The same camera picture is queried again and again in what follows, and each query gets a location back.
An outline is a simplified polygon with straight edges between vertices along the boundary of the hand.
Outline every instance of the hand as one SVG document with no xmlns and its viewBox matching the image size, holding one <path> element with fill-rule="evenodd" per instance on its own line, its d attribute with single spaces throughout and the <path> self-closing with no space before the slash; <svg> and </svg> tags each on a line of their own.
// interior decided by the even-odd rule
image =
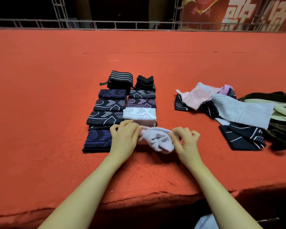
<svg viewBox="0 0 286 229">
<path fill-rule="evenodd" d="M 197 148 L 197 141 L 200 134 L 194 130 L 190 131 L 189 128 L 182 127 L 174 128 L 172 131 L 177 133 L 183 140 L 182 144 L 174 134 L 168 133 L 172 139 L 180 161 L 188 168 L 191 164 L 202 164 Z"/>
<path fill-rule="evenodd" d="M 109 155 L 122 165 L 132 154 L 137 145 L 141 127 L 133 120 L 122 121 L 110 127 L 112 143 Z"/>
</svg>

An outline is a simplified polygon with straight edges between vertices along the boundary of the forearm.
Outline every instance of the forearm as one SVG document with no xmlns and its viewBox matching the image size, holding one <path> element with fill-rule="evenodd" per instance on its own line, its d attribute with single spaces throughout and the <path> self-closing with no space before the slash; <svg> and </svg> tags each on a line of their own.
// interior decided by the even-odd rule
<svg viewBox="0 0 286 229">
<path fill-rule="evenodd" d="M 119 166 L 120 164 L 108 155 L 39 228 L 88 228 L 103 193 Z"/>
<path fill-rule="evenodd" d="M 202 162 L 189 165 L 188 169 L 198 182 L 220 229 L 262 228 Z"/>
</svg>

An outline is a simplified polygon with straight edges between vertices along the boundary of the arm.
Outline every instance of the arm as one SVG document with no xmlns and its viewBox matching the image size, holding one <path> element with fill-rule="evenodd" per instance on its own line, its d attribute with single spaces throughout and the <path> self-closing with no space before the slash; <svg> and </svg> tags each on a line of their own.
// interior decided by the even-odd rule
<svg viewBox="0 0 286 229">
<path fill-rule="evenodd" d="M 141 128 L 132 120 L 110 128 L 112 144 L 109 155 L 69 197 L 42 223 L 39 229 L 88 228 L 101 198 L 117 169 L 130 157 Z"/>
<path fill-rule="evenodd" d="M 174 128 L 173 132 L 182 137 L 183 144 L 170 133 L 180 160 L 198 182 L 218 227 L 220 229 L 262 229 L 203 164 L 197 149 L 199 133 L 181 127 Z"/>
</svg>

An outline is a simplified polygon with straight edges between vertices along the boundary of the table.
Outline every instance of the table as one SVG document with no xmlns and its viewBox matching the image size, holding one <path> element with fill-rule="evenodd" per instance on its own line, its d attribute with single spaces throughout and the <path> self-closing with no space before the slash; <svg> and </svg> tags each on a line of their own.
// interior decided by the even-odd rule
<svg viewBox="0 0 286 229">
<path fill-rule="evenodd" d="M 175 89 L 229 84 L 237 97 L 286 92 L 286 34 L 0 30 L 0 226 L 40 223 L 107 156 L 83 154 L 85 124 L 112 70 L 154 76 L 159 127 L 201 134 L 202 160 L 228 191 L 286 186 L 286 151 L 232 151 L 218 123 L 174 110 Z M 176 154 L 137 147 L 101 211 L 190 204 L 199 186 Z"/>
</svg>

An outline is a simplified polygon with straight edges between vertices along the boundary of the orange-red felt surface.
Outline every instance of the orange-red felt surface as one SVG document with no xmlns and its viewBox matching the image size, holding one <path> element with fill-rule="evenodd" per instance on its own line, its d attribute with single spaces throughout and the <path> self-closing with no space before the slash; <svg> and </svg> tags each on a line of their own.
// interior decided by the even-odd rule
<svg viewBox="0 0 286 229">
<path fill-rule="evenodd" d="M 0 30 L 0 223 L 56 208 L 107 156 L 81 150 L 112 70 L 154 76 L 158 126 L 198 131 L 202 160 L 229 191 L 286 186 L 286 151 L 232 151 L 215 120 L 174 110 L 175 89 L 198 82 L 229 84 L 237 97 L 286 92 L 286 34 Z M 175 154 L 137 147 L 101 209 L 180 204 L 200 192 Z"/>
</svg>

